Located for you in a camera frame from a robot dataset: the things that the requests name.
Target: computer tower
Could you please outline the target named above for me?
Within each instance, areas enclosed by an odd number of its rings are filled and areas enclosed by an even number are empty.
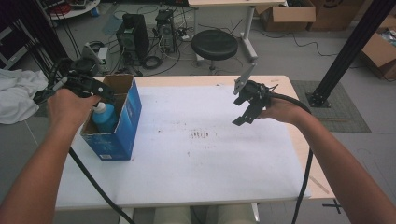
[[[155,18],[160,37],[159,47],[164,53],[175,53],[177,50],[173,13],[171,9],[159,10]]]
[[[141,14],[124,14],[122,19],[123,23],[116,35],[123,52],[124,63],[141,65],[149,50],[145,17]]]

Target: black metal pole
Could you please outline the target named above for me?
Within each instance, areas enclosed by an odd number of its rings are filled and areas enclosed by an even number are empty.
[[[321,107],[326,103],[327,98],[348,67],[373,36],[381,22],[388,16],[395,4],[396,0],[373,1],[318,87],[314,92],[307,94],[308,102],[311,106]]]

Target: blue bottle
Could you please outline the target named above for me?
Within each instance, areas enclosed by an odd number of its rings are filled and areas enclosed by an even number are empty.
[[[92,119],[100,133],[113,133],[118,122],[114,105],[102,102],[93,107]]]

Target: floor mat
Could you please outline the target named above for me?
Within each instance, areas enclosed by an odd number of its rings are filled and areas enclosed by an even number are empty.
[[[301,102],[309,105],[305,96],[319,85],[319,81],[292,81],[291,84]],[[330,108],[310,107],[312,114],[330,131],[335,133],[370,133],[371,130],[350,100],[341,83],[338,83],[328,98]]]

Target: right arm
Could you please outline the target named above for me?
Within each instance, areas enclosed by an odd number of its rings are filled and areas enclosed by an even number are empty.
[[[352,223],[396,222],[396,208],[389,198],[315,117],[292,103],[273,99],[260,118],[287,122],[300,130]]]

